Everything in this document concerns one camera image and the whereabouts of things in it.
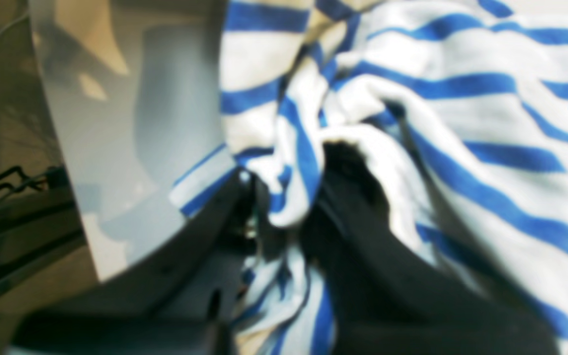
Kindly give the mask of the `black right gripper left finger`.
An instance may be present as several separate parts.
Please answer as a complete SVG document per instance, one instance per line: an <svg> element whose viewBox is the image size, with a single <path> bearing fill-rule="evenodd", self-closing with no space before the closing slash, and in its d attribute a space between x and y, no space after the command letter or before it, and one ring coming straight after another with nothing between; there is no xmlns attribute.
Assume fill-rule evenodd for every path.
<svg viewBox="0 0 568 355"><path fill-rule="evenodd" d="M145 260L24 318L12 355L236 355L231 318L254 202L236 170L203 209Z"/></svg>

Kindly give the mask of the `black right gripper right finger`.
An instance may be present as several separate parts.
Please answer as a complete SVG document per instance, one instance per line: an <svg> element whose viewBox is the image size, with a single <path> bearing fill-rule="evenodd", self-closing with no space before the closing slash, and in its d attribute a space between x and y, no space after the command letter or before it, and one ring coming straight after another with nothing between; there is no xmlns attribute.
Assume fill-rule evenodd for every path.
<svg viewBox="0 0 568 355"><path fill-rule="evenodd" d="M535 317L483 299L410 251L389 229L360 153L324 146L317 200L301 229L325 272L334 355L557 355Z"/></svg>

